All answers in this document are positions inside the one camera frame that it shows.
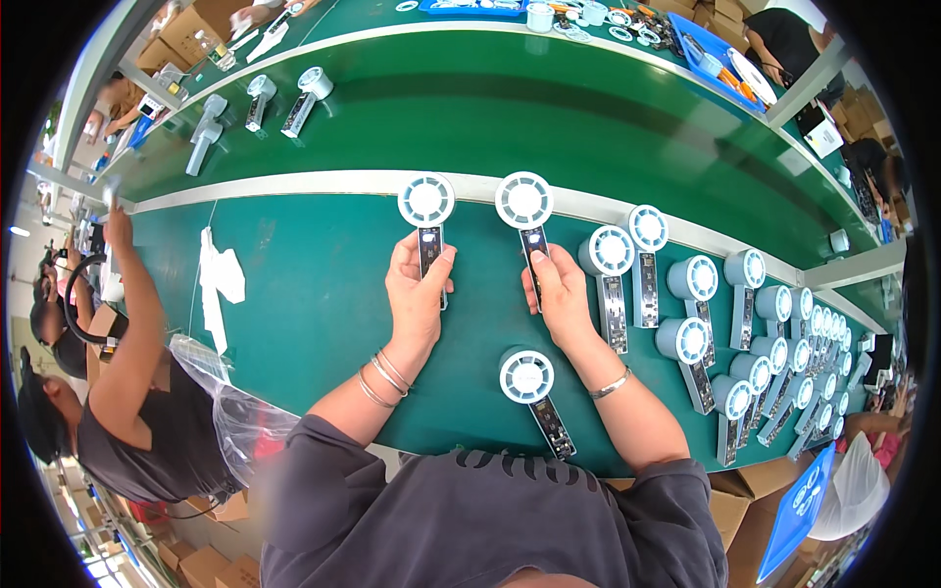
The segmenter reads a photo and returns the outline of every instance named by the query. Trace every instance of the plastic bottle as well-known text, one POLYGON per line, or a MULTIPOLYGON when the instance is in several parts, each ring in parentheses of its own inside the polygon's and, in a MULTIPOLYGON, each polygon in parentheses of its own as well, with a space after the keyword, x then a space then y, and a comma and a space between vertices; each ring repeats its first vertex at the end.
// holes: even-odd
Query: plastic bottle
POLYGON ((235 53, 229 51, 225 43, 219 41, 212 35, 207 35, 206 31, 200 30, 194 35, 194 39, 199 41, 199 48, 209 60, 224 72, 227 72, 235 65, 235 53))

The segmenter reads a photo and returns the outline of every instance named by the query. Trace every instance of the black t-shirt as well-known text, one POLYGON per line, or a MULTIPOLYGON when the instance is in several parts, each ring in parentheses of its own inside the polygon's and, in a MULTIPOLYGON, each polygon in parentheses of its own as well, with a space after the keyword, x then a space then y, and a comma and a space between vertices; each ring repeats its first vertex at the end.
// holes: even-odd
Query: black t-shirt
POLYGON ((215 494, 231 479, 213 425, 213 400, 176 359, 170 392, 151 390, 138 413, 151 428, 151 450, 108 433, 85 404, 78 423, 78 461, 132 501, 177 502, 215 494))
MULTIPOLYGON (((756 12, 745 19, 745 25, 761 36, 765 48, 794 77, 791 82, 796 82, 797 78, 804 75, 810 64, 820 56, 810 38, 809 25, 786 8, 768 8, 756 12)), ((754 49, 749 49, 745 56, 760 66, 761 59, 754 49)), ((846 80, 842 73, 838 73, 826 89, 817 95, 817 99, 828 108, 832 107, 843 95, 845 87, 846 80)))

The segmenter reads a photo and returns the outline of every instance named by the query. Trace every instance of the person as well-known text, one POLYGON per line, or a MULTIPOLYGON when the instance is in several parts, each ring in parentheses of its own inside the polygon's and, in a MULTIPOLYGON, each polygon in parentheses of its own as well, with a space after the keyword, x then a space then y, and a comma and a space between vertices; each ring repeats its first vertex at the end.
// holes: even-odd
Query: person
MULTIPOLYGON (((66 267, 71 272, 82 261, 81 254, 72 243, 72 234, 66 237, 66 267)), ((91 287, 84 276, 75 279, 72 285, 74 303, 63 298, 66 279, 58 279, 52 249, 40 262, 40 279, 33 288, 33 308, 29 312, 29 325, 33 337, 41 345, 51 347, 59 368, 67 375, 86 378, 85 343, 69 328, 65 313, 75 317, 79 327, 87 330, 94 315, 94 300, 91 287)))
MULTIPOLYGON (((789 87, 804 75, 836 33, 830 23, 819 33, 786 8, 767 8, 745 19, 745 38, 751 45, 745 56, 773 82, 789 87)), ((838 73, 817 99, 831 108, 843 95, 845 87, 843 74, 838 73)))
POLYGON ((301 8, 297 14, 293 15, 300 16, 319 3, 320 0, 254 0, 250 7, 236 10, 232 14, 232 18, 240 22, 251 19, 252 24, 261 24, 277 17, 279 13, 276 12, 276 10, 282 4, 285 8, 295 4, 303 4, 303 8, 301 8))
MULTIPOLYGON (((551 259, 532 254, 542 318, 594 392, 634 485, 618 492, 557 459, 476 450, 411 457, 386 483, 364 448, 409 401, 439 339, 441 288, 454 290, 457 250, 446 246, 420 279, 417 247, 412 232, 391 255, 389 343, 311 407, 268 476, 262 584, 725 586, 706 472, 670 411, 595 331, 584 273, 555 244, 551 259)), ((522 282, 536 314, 526 270, 522 282)))
POLYGON ((861 138, 846 146, 850 157, 872 175, 876 191, 882 200, 891 199, 908 191, 910 183, 905 161, 899 155, 889 155, 882 143, 872 137, 861 138))
POLYGON ((132 501, 177 502, 237 492, 219 450, 212 398, 164 348, 164 311, 132 245, 130 217, 112 206, 105 240, 120 264, 127 330, 84 406, 69 383, 34 373, 22 355, 19 417, 45 463, 73 455, 132 501))
MULTIPOLYGON (((137 105, 143 98, 144 90, 124 77, 123 73, 114 72, 98 92, 98 100, 111 105, 108 111, 108 117, 111 120, 105 124, 104 114, 98 110, 92 110, 86 125, 89 129, 100 129, 104 125, 103 136, 113 135, 126 129, 140 117, 141 113, 137 110, 137 105)), ((90 144, 95 143, 97 135, 97 132, 91 134, 90 144)))

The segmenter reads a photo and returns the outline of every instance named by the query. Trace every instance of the bangle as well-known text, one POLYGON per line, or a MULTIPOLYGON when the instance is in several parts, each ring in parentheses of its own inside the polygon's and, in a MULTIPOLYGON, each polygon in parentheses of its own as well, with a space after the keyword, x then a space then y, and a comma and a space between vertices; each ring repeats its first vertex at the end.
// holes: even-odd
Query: bangle
POLYGON ((386 357, 386 354, 382 353, 382 350, 381 350, 381 349, 377 352, 377 355, 378 355, 379 357, 381 357, 386 363, 389 364, 389 369, 392 370, 392 373, 394 373, 395 375, 397 375, 400 380, 402 380, 403 382, 405 382, 405 383, 406 383, 406 386, 408 386, 409 389, 412 389, 412 388, 413 388, 413 385, 412 385, 412 384, 409 384, 409 383, 408 383, 408 380, 406 380, 406 379, 399 373, 399 371, 395 369, 395 366, 392 365, 392 362, 389 361, 389 358, 386 357))
POLYGON ((382 406, 383 408, 395 408, 395 405, 390 405, 386 401, 382 400, 378 394, 373 392, 369 386, 366 385, 366 380, 362 379, 362 369, 364 367, 366 367, 365 364, 359 366, 359 369, 356 372, 357 378, 359 378, 359 387, 362 389, 363 394, 366 394, 367 398, 382 406))
POLYGON ((628 378, 630 377, 631 374, 632 374, 632 371, 630 370, 630 368, 628 366, 624 366, 624 375, 617 378, 613 383, 605 386, 604 388, 598 391, 588 392, 588 395, 591 396, 592 400, 598 400, 600 398, 604 398, 605 396, 612 393, 616 389, 624 386, 624 383, 628 381, 628 378))
POLYGON ((390 376, 390 375, 386 372, 386 369, 385 369, 384 367, 382 367, 382 364, 379 363, 379 359, 376 358, 375 355, 373 355, 371 358, 369 358, 369 360, 370 360, 370 362, 375 366, 375 369, 379 372, 379 375, 381 375, 382 377, 386 378, 386 381, 389 382, 390 384, 392 384, 392 387, 393 387, 393 388, 399 390, 399 395, 402 396, 402 398, 405 398, 406 396, 408 396, 408 388, 402 389, 402 387, 399 386, 399 385, 395 382, 395 380, 392 379, 392 376, 390 376))

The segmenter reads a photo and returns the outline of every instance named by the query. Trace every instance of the blue tray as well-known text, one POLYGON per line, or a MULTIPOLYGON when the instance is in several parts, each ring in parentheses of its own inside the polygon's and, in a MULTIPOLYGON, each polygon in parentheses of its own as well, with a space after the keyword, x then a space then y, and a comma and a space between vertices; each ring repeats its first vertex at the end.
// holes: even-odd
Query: blue tray
POLYGON ((729 48, 731 48, 730 44, 716 37, 702 26, 684 19, 674 12, 668 12, 667 16, 670 18, 670 22, 673 23, 673 28, 677 33, 677 39, 683 46, 683 54, 686 55, 686 61, 689 62, 690 70, 693 73, 702 78, 707 84, 709 84, 711 87, 714 87, 720 94, 732 102, 739 103, 748 110, 753 110, 755 112, 763 113, 765 111, 764 103, 761 100, 758 100, 757 102, 748 100, 739 92, 720 82, 718 78, 706 73, 705 70, 699 67, 698 63, 695 63, 692 59, 690 59, 690 43, 683 38, 683 33, 689 33, 690 37, 695 39, 696 42, 699 43, 699 45, 706 51, 706 53, 711 54, 713 57, 719 59, 719 61, 722 61, 722 65, 726 66, 726 69, 732 72, 732 75, 738 78, 739 75, 735 72, 735 68, 732 67, 732 62, 729 60, 727 54, 729 48))
POLYGON ((756 584, 762 583, 774 572, 775 568, 788 559, 788 556, 801 545, 814 523, 817 522, 817 514, 823 504, 823 495, 826 494, 827 485, 830 482, 830 468, 833 466, 836 447, 837 444, 833 442, 825 447, 814 463, 810 464, 807 471, 801 474, 797 482, 781 498, 781 503, 777 507, 774 528, 771 531, 771 537, 768 538, 768 547, 765 548, 761 566, 758 567, 756 584))
POLYGON ((418 10, 422 12, 427 12, 431 15, 445 15, 445 14, 467 14, 470 16, 502 16, 504 18, 515 18, 520 14, 526 12, 526 5, 529 4, 529 0, 521 0, 519 10, 511 10, 509 8, 431 8, 431 5, 435 4, 436 0, 423 0, 422 3, 418 6, 418 10))

